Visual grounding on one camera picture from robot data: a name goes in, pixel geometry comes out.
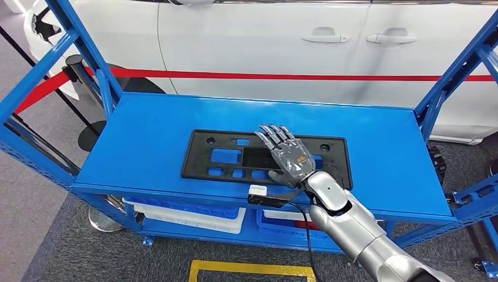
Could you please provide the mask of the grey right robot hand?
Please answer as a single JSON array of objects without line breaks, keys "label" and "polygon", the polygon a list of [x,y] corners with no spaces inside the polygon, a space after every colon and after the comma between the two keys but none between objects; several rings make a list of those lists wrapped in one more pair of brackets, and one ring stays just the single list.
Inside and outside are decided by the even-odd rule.
[{"label": "grey right robot hand", "polygon": [[301,139],[296,138],[284,125],[260,124],[255,134],[271,153],[279,172],[270,170],[270,179],[281,185],[295,188],[315,172],[315,160]]}]

